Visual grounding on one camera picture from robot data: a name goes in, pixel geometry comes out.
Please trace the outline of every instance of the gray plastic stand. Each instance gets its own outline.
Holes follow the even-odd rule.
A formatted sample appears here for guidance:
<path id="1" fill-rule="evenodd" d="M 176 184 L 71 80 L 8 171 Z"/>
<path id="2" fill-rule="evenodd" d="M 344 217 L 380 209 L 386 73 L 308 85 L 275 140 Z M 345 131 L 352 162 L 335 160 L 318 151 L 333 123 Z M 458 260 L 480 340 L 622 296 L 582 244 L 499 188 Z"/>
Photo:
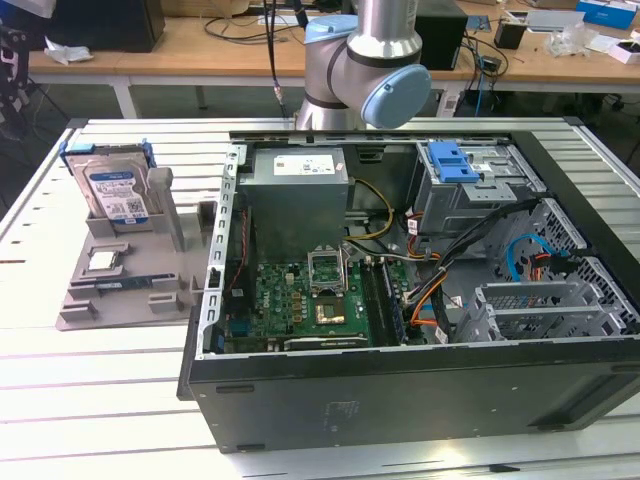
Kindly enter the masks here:
<path id="1" fill-rule="evenodd" d="M 178 215 L 171 170 L 151 169 L 148 180 L 163 213 L 149 217 L 147 231 L 118 233 L 109 219 L 87 219 L 89 234 L 56 322 L 58 330 L 175 325 L 186 322 L 202 298 L 214 205 L 201 204 L 197 213 Z M 90 271 L 95 252 L 117 252 L 115 265 Z M 149 283 L 146 288 L 122 288 L 140 278 Z"/>

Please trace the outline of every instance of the white slatted table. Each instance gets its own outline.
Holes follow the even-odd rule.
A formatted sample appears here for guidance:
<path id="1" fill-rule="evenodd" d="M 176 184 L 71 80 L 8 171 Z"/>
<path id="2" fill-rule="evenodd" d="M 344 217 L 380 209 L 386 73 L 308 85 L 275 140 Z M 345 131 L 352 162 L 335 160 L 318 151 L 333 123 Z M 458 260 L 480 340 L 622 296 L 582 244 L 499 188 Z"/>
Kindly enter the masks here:
<path id="1" fill-rule="evenodd" d="M 216 198 L 232 129 L 278 120 L 113 120 L 67 130 L 0 223 L 0 479 L 635 478 L 640 397 L 581 432 L 224 456 L 195 402 L 175 398 L 186 326 L 57 332 L 87 233 L 87 207 L 57 159 L 63 140 L 153 142 L 179 209 Z M 531 130 L 630 249 L 640 200 L 630 172 L 588 132 L 549 119 L 430 119 L 411 129 Z M 416 412 L 428 399 L 416 399 Z M 490 473 L 504 464 L 521 472 Z"/>

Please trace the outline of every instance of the wooden desk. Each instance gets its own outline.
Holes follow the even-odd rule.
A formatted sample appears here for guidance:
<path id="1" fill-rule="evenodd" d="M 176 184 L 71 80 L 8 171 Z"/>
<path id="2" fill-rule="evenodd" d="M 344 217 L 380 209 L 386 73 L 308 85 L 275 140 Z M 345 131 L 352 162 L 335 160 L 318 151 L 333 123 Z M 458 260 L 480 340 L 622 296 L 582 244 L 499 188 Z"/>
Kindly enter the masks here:
<path id="1" fill-rule="evenodd" d="M 499 6 L 459 2 L 469 15 L 488 15 L 500 18 Z M 508 0 L 507 9 L 522 10 L 515 0 Z M 589 25 L 604 34 L 625 37 L 622 30 Z M 634 27 L 640 27 L 636 18 Z M 215 26 L 221 31 L 222 24 Z M 493 42 L 496 23 L 490 33 L 476 36 Z M 262 33 L 262 25 L 231 26 L 226 35 Z M 283 86 L 304 86 L 304 47 L 298 43 L 300 29 L 281 33 L 287 42 L 276 44 L 276 67 Z M 608 55 L 592 52 L 589 57 L 553 58 L 544 49 L 546 34 L 526 32 L 520 48 L 505 50 L 509 70 L 500 78 L 496 88 L 508 91 L 583 92 L 583 93 L 640 93 L 640 65 L 624 65 Z M 480 52 L 499 56 L 489 47 Z M 131 97 L 131 85 L 192 85 L 202 86 L 270 86 L 269 59 L 265 45 L 238 45 L 208 36 L 198 18 L 168 18 L 165 33 L 152 53 L 97 52 L 90 62 L 65 67 L 43 54 L 33 54 L 32 76 L 43 83 L 89 83 L 111 85 L 125 118 L 138 116 Z M 473 75 L 471 54 L 463 50 L 453 71 L 432 71 L 433 88 L 442 90 L 438 116 L 451 116 L 451 107 Z"/>

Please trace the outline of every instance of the motherboard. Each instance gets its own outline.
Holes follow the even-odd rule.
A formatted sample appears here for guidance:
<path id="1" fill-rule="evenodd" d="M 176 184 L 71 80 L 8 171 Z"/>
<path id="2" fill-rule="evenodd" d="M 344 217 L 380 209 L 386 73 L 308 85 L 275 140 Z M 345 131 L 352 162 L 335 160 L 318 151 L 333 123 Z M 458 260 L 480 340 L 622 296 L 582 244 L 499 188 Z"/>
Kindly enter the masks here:
<path id="1" fill-rule="evenodd" d="M 247 316 L 228 322 L 227 347 L 233 352 L 371 347 L 399 344 L 403 328 L 399 302 L 410 286 L 401 262 L 346 262 L 344 289 L 317 291 L 340 277 L 341 266 L 258 265 L 256 302 Z"/>

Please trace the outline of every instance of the light blue joint cover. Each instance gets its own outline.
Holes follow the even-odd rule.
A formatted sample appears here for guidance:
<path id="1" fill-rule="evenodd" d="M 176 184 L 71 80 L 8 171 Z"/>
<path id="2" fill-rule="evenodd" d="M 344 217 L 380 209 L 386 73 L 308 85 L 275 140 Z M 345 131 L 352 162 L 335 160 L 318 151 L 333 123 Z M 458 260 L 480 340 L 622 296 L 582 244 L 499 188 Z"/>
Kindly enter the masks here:
<path id="1" fill-rule="evenodd" d="M 307 25 L 304 43 L 324 42 L 347 37 L 358 26 L 357 15 L 328 15 L 314 18 Z"/>
<path id="2" fill-rule="evenodd" d="M 469 157 L 456 142 L 429 142 L 429 157 L 443 183 L 477 183 L 478 175 L 469 165 Z"/>
<path id="3" fill-rule="evenodd" d="M 418 113 L 429 97 L 431 75 L 423 65 L 393 72 L 362 105 L 362 119 L 376 128 L 398 128 Z"/>

